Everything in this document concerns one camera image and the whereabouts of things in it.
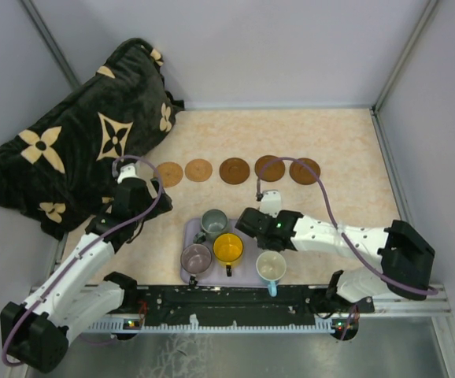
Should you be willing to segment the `light wooden coaster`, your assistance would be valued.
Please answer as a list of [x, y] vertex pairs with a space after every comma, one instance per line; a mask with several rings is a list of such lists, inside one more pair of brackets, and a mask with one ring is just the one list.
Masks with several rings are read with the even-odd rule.
[[177, 185], [183, 178], [183, 169], [182, 167], [172, 161], [167, 161], [159, 164], [157, 167], [159, 177], [165, 188], [174, 187]]
[[213, 173], [211, 163], [205, 159], [193, 159], [186, 164], [185, 176], [193, 182], [207, 181]]

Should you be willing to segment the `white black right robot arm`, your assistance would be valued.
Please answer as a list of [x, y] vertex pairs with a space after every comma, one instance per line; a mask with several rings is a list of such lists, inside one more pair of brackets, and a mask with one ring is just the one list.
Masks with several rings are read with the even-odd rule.
[[385, 228], [341, 227], [296, 211], [281, 210], [271, 216], [247, 208], [235, 227], [255, 239], [262, 250], [317, 251], [356, 258], [360, 268], [340, 269], [330, 281], [327, 302], [339, 312], [388, 292], [413, 301], [438, 293], [430, 284], [435, 250], [403, 220], [393, 220]]

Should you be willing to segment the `grey mug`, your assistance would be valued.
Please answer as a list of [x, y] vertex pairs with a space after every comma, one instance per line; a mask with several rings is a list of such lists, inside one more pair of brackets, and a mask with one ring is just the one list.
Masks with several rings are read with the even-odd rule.
[[210, 209], [202, 215], [200, 227], [200, 231], [193, 238], [193, 243], [213, 243], [217, 237], [229, 232], [230, 221], [223, 211]]

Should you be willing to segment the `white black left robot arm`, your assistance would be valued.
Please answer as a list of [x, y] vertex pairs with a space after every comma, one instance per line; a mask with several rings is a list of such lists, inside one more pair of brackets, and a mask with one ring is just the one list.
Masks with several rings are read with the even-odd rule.
[[146, 182], [131, 174], [117, 181], [114, 200], [93, 217], [74, 251], [22, 303], [8, 302], [0, 313], [4, 365], [54, 370], [71, 343], [100, 317], [128, 313], [139, 303], [135, 279], [111, 272], [90, 293], [80, 292], [138, 227], [172, 210], [160, 178]]

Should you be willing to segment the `purple mug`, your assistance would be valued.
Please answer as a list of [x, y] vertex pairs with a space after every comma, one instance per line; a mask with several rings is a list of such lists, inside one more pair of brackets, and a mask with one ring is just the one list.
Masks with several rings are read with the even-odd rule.
[[180, 255], [180, 264], [188, 277], [188, 285], [196, 286], [212, 264], [212, 253], [207, 246], [202, 244], [191, 244], [186, 247]]

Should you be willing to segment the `black floral plush blanket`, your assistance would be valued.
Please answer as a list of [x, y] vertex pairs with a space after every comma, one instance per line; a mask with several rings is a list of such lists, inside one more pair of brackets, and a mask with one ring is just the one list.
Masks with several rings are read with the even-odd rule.
[[165, 88], [161, 53], [121, 43], [94, 76], [0, 146], [0, 206], [54, 238], [79, 227], [114, 196], [113, 161], [143, 156], [172, 130], [184, 104]]

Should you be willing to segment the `dark brown coaster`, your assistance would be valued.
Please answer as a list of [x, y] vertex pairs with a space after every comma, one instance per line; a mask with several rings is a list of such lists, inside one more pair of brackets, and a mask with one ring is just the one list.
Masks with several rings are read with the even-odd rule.
[[256, 160], [254, 170], [261, 180], [276, 182], [284, 176], [286, 167], [283, 161], [278, 160], [276, 156], [264, 155]]
[[239, 157], [224, 160], [219, 168], [220, 178], [230, 185], [244, 183], [250, 176], [248, 163]]
[[[308, 157], [300, 157], [299, 161], [310, 167], [316, 176], [320, 176], [321, 169], [316, 161]], [[290, 177], [293, 181], [301, 185], [311, 185], [316, 182], [316, 177], [307, 168], [297, 162], [292, 162], [290, 165]]]

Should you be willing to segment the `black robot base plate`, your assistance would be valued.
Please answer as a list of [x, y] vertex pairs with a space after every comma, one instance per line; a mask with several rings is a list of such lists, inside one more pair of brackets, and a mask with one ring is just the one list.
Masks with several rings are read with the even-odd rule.
[[272, 297], [265, 287], [150, 285], [139, 286], [129, 303], [109, 313], [143, 315], [147, 326], [185, 325], [191, 315], [201, 326], [301, 326], [352, 306], [324, 286], [279, 285]]

